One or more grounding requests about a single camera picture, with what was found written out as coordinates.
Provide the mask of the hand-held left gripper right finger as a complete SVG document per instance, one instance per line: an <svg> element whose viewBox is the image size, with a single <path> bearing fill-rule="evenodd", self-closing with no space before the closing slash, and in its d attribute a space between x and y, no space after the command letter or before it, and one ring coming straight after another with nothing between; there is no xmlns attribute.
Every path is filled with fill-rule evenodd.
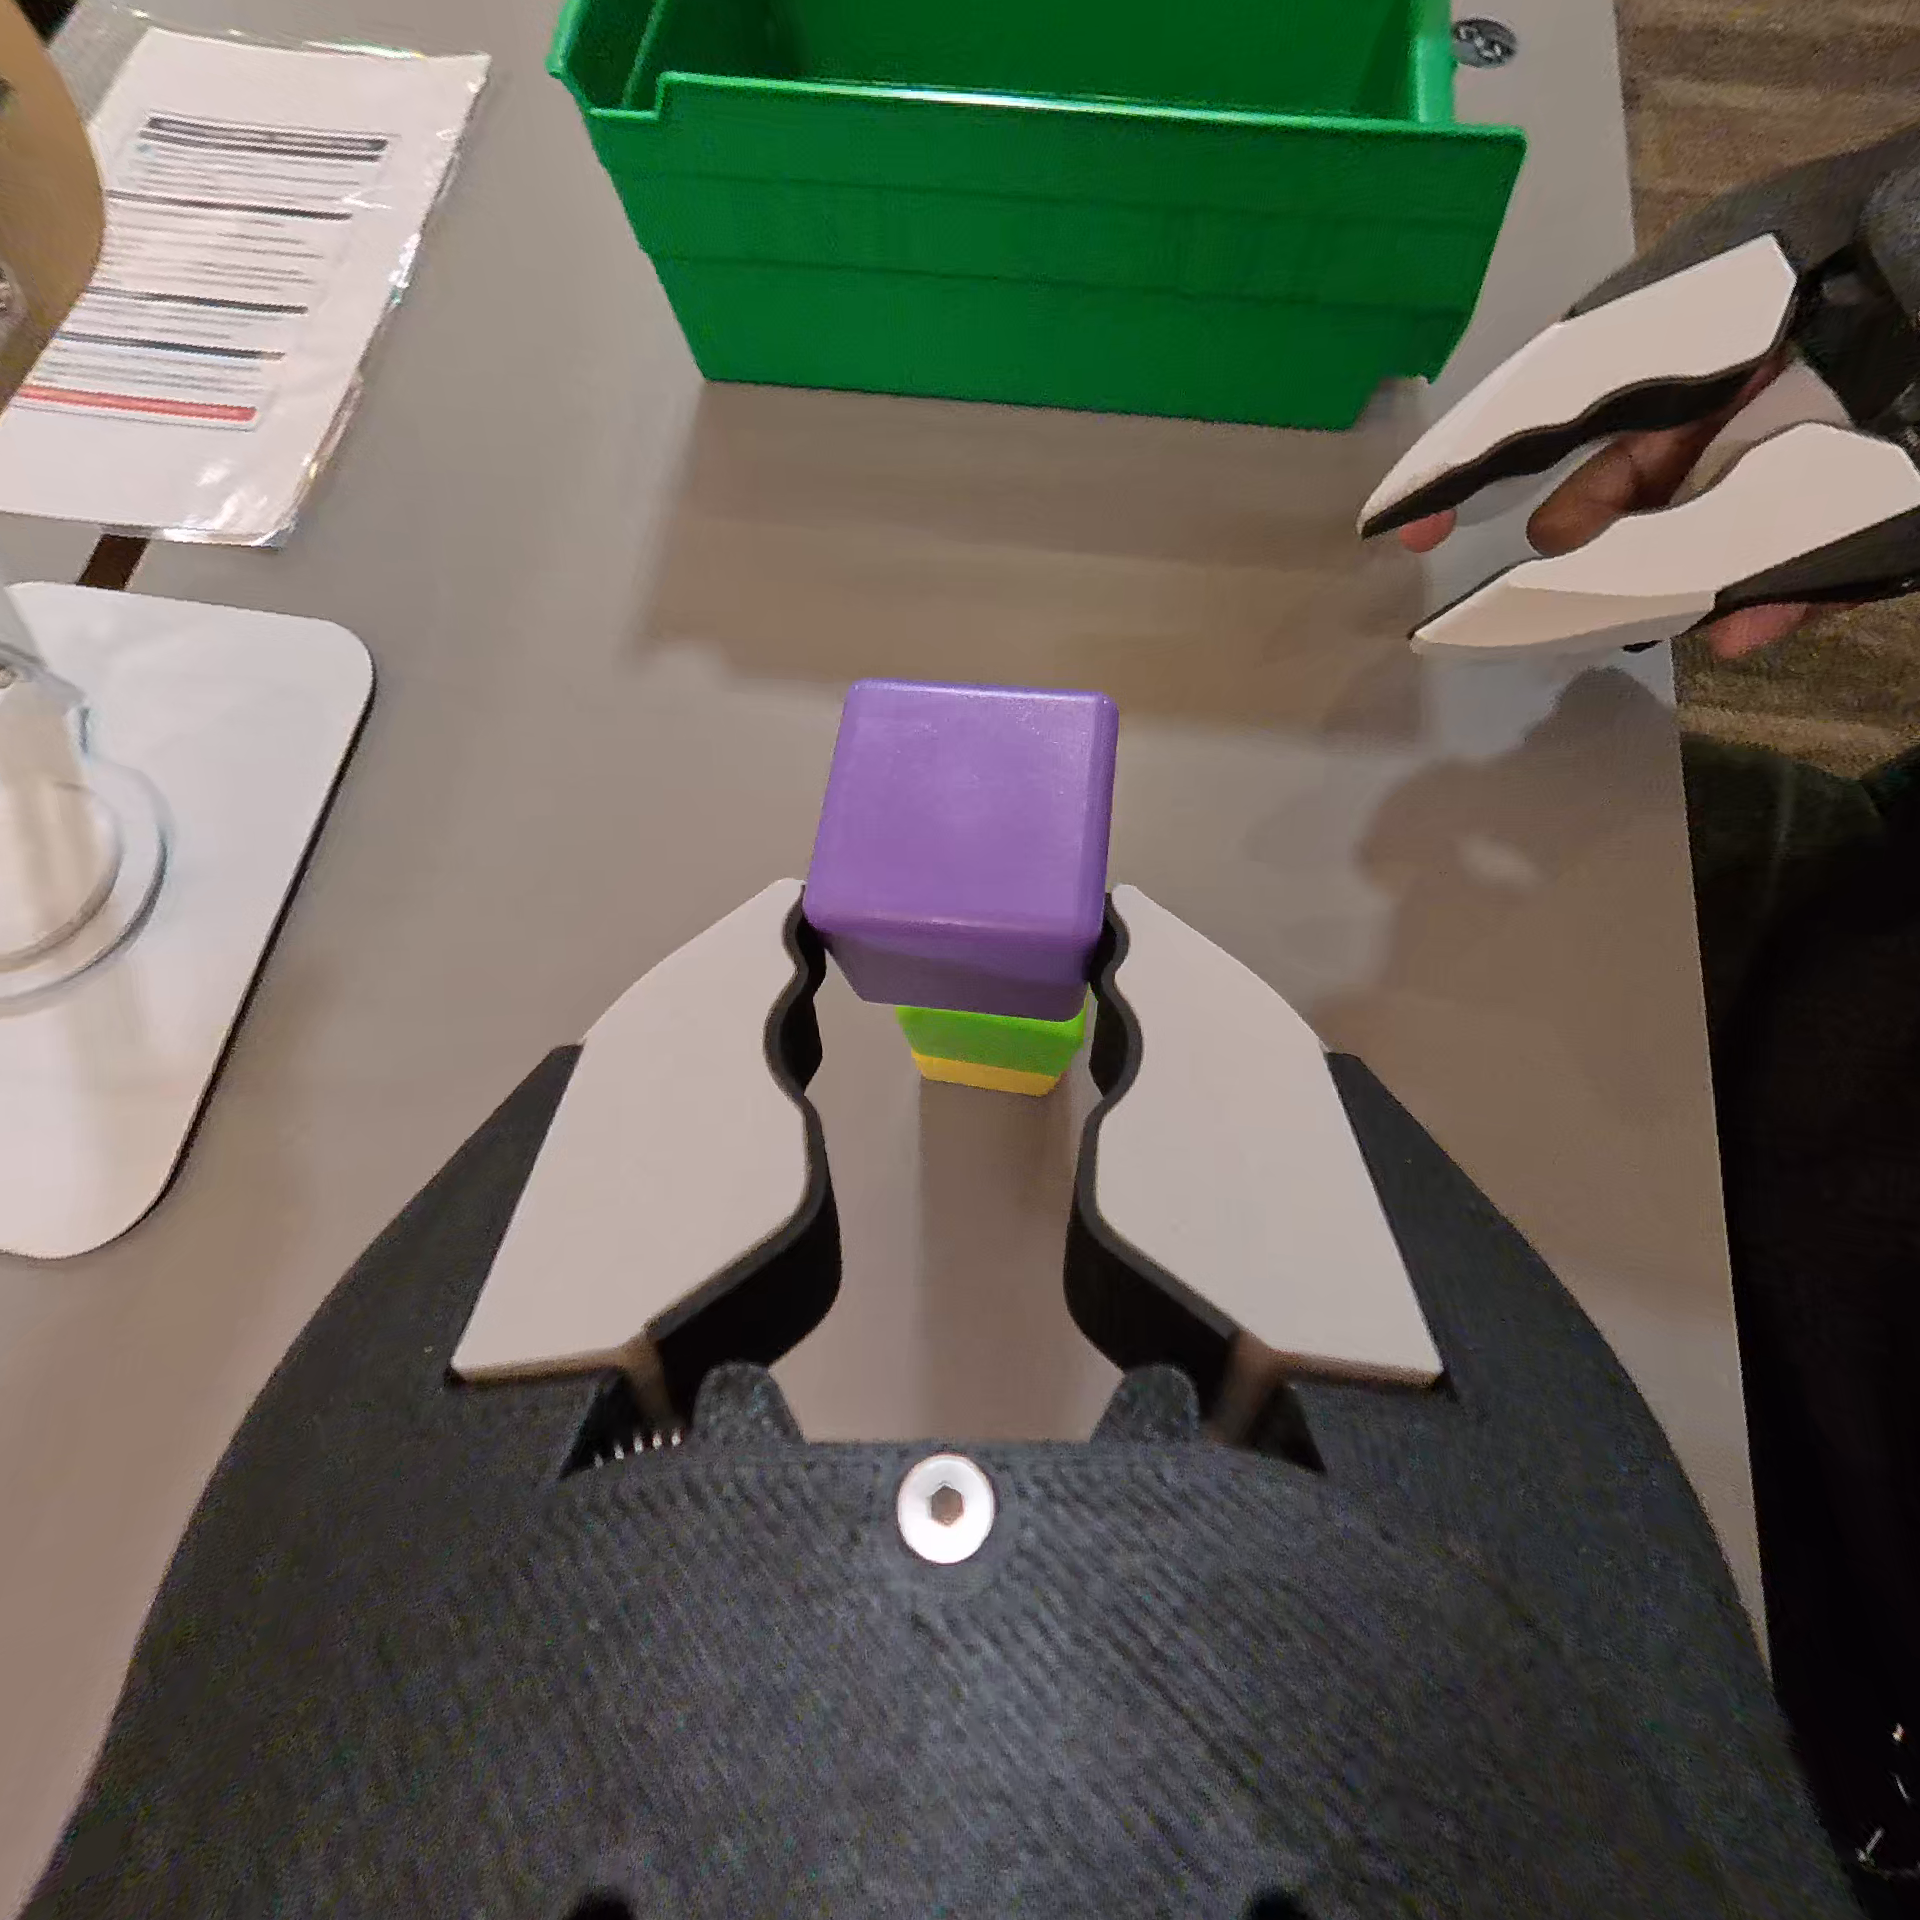
<svg viewBox="0 0 1920 1920"><path fill-rule="evenodd" d="M1245 1443L1297 1382L1444 1375L1400 1243L1311 1025L1132 882L1093 970L1095 1105L1071 1174L1064 1301L1121 1371L1168 1366Z"/></svg>

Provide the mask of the person's black sweater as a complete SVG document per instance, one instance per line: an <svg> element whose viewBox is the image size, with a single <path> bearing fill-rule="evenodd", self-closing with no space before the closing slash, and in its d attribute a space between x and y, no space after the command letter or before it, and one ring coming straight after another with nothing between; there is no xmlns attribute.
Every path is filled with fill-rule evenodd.
<svg viewBox="0 0 1920 1920"><path fill-rule="evenodd" d="M1916 752L1683 743L1774 1687L1870 1914L1916 1914Z"/></svg>

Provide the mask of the purple cube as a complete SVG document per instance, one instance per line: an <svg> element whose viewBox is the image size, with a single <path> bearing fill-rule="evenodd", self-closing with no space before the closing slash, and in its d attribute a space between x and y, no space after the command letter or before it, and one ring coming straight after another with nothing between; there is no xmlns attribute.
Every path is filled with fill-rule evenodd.
<svg viewBox="0 0 1920 1920"><path fill-rule="evenodd" d="M853 993L1071 1018L1107 918L1117 743L1101 690L853 680L803 898Z"/></svg>

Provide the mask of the grey desk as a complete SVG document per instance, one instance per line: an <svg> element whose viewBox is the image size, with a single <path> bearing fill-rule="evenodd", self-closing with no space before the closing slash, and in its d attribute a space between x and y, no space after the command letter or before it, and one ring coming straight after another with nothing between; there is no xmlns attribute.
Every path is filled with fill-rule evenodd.
<svg viewBox="0 0 1920 1920"><path fill-rule="evenodd" d="M712 385L565 89L552 5L171 5L489 51L368 391L281 550L136 591L323 616L375 703L176 1186L4 1261L4 1914L201 1488L331 1285L541 1056L804 872L846 685L1107 690L1113 872L1357 1054L1639 1381L1759 1609L1669 653L1412 655L1353 536L1419 432L1635 246L1613 5L1459 5L1527 130L1477 319L1345 437Z"/></svg>

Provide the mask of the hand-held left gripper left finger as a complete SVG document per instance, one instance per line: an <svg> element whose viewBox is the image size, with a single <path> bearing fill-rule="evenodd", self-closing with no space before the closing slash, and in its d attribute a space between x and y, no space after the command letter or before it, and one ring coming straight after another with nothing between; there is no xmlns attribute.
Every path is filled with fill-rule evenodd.
<svg viewBox="0 0 1920 1920"><path fill-rule="evenodd" d="M451 1368L621 1375L687 1421L712 1368L767 1368L841 1285L813 1010L824 949L772 880L588 1027Z"/></svg>

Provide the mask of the lime green cube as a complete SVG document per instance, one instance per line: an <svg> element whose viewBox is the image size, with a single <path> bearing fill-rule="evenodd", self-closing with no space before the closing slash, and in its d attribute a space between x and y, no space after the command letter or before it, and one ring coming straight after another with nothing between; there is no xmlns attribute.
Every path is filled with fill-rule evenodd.
<svg viewBox="0 0 1920 1920"><path fill-rule="evenodd" d="M917 1056L1047 1077L1067 1069L1088 1032L1085 1005L1069 1018L897 1005L895 1018Z"/></svg>

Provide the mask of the person's right hand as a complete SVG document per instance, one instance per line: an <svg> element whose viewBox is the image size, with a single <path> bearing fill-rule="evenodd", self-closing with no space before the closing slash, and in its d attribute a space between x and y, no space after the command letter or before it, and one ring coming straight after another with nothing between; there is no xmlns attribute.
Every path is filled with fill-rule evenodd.
<svg viewBox="0 0 1920 1920"><path fill-rule="evenodd" d="M1787 351L1772 353L1713 416L1669 430L1621 434L1595 448L1527 517L1529 550L1557 557L1589 543L1621 517L1669 504L1717 434L1787 365ZM1736 659L1787 638L1809 616L1809 606L1742 608L1710 621L1703 630L1704 645L1713 657Z"/></svg>

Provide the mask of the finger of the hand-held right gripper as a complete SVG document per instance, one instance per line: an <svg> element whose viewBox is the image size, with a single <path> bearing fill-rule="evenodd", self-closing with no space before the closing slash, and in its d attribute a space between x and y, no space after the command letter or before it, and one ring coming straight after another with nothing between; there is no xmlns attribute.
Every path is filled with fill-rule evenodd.
<svg viewBox="0 0 1920 1920"><path fill-rule="evenodd" d="M1768 360L1798 299L1801 271L1765 232L1560 317L1400 454L1363 504L1357 535L1454 512L1590 442L1719 414Z"/></svg>
<svg viewBox="0 0 1920 1920"><path fill-rule="evenodd" d="M1417 653L1613 653L1761 606L1916 586L1917 467L1891 439L1797 423L1695 494L1527 560L1435 610Z"/></svg>

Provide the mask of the green plastic bin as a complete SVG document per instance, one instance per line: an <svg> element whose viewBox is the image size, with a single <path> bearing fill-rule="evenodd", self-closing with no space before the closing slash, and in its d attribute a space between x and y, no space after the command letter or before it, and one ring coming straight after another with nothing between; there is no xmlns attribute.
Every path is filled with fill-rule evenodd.
<svg viewBox="0 0 1920 1920"><path fill-rule="evenodd" d="M1527 154L1427 1L571 1L708 381L1342 432L1437 377Z"/></svg>

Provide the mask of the laminated paper sheet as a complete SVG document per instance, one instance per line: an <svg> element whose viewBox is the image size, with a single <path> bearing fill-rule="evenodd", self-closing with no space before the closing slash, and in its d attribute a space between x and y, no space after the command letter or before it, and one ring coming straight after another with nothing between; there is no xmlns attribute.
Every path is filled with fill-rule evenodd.
<svg viewBox="0 0 1920 1920"><path fill-rule="evenodd" d="M105 232L6 406L4 514L278 546L413 281L491 57L80 5L55 69Z"/></svg>

